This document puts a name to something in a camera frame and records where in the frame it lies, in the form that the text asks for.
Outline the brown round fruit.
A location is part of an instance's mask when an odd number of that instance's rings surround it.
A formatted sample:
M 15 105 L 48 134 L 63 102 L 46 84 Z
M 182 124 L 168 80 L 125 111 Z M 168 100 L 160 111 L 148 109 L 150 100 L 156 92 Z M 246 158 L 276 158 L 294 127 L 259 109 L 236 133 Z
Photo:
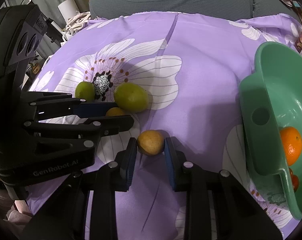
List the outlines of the brown round fruit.
M 122 116 L 126 115 L 126 112 L 122 110 L 120 107 L 113 107 L 107 111 L 105 116 L 111 117 L 111 116 Z

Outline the tan round fruit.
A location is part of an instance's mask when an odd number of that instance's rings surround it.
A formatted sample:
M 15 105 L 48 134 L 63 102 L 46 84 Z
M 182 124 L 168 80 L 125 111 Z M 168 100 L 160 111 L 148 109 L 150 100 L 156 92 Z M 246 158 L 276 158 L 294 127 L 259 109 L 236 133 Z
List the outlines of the tan round fruit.
M 164 137 L 156 130 L 142 132 L 137 138 L 139 152 L 145 155 L 158 155 L 164 148 Z

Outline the small green fruit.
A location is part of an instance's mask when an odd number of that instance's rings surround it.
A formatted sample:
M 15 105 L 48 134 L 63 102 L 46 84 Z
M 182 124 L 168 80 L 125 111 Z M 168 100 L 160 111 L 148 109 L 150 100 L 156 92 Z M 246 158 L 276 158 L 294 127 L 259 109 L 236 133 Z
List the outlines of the small green fruit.
M 79 99 L 85 99 L 87 102 L 93 102 L 95 100 L 95 87 L 90 82 L 80 82 L 76 86 L 75 97 Z

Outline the large green fruit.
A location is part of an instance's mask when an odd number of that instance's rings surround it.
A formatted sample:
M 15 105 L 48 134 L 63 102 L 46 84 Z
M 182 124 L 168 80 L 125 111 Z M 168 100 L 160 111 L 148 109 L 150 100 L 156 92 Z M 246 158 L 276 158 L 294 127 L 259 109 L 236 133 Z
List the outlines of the large green fruit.
M 114 91 L 114 101 L 118 107 L 131 113 L 139 113 L 148 108 L 147 91 L 134 83 L 122 83 Z

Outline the black phone stand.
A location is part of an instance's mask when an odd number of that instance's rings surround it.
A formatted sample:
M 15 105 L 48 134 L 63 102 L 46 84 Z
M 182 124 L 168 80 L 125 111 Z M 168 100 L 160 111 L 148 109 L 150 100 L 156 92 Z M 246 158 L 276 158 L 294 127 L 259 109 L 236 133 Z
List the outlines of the black phone stand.
M 54 20 L 44 14 L 43 18 L 47 25 L 46 36 L 50 38 L 51 43 L 61 46 L 61 43 L 63 42 L 62 28 Z

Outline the red tomato in bowl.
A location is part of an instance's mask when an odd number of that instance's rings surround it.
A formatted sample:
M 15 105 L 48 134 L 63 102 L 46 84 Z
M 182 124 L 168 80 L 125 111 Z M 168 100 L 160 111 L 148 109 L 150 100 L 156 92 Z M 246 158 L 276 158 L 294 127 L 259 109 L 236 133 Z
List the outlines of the red tomato in bowl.
M 289 171 L 290 171 L 290 176 L 291 176 L 291 180 L 292 180 L 293 190 L 294 190 L 294 192 L 296 192 L 299 187 L 299 178 L 297 175 L 293 174 L 292 169 L 289 169 Z

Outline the white paper roll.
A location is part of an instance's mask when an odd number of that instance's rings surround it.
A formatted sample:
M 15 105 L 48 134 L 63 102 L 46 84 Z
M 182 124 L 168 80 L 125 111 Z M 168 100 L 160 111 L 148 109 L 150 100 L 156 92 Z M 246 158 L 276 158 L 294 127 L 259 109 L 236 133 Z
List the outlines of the white paper roll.
M 65 0 L 58 5 L 58 10 L 60 11 L 65 22 L 69 20 L 69 18 L 73 18 L 79 12 L 79 8 L 75 2 L 75 0 Z

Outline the large orange tangerine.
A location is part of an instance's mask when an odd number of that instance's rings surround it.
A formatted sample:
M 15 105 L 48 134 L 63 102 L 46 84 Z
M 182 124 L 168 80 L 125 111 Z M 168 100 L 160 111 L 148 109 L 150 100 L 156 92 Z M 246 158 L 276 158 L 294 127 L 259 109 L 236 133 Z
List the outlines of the large orange tangerine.
M 289 126 L 280 130 L 280 138 L 287 164 L 291 166 L 302 153 L 302 136 L 296 128 Z

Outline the green plastic bowl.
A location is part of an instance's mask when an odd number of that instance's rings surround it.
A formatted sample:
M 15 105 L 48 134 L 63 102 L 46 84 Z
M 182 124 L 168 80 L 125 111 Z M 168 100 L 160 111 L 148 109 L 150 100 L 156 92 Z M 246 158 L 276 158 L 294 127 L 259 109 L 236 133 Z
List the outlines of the green plastic bowl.
M 239 85 L 246 138 L 246 163 L 258 192 L 269 204 L 302 219 L 302 153 L 287 164 L 280 130 L 296 128 L 302 136 L 302 57 L 277 43 L 261 44 L 254 57 L 254 73 Z M 289 169 L 299 178 L 293 190 Z

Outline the purple floral tablecloth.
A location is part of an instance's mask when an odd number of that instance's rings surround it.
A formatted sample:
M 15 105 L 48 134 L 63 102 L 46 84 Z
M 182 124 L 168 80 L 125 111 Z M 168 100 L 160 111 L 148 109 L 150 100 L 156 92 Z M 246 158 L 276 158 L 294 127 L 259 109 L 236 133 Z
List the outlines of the purple floral tablecloth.
M 159 130 L 191 162 L 229 170 L 287 236 L 296 225 L 291 213 L 267 203 L 246 171 L 238 87 L 254 71 L 262 43 L 291 47 L 301 30 L 286 14 L 238 21 L 182 12 L 99 18 L 51 57 L 31 90 L 74 93 L 86 81 L 99 101 L 112 102 L 120 84 L 141 86 L 147 110 L 134 114 L 129 131 L 101 139 L 91 170 L 113 161 L 131 137 Z

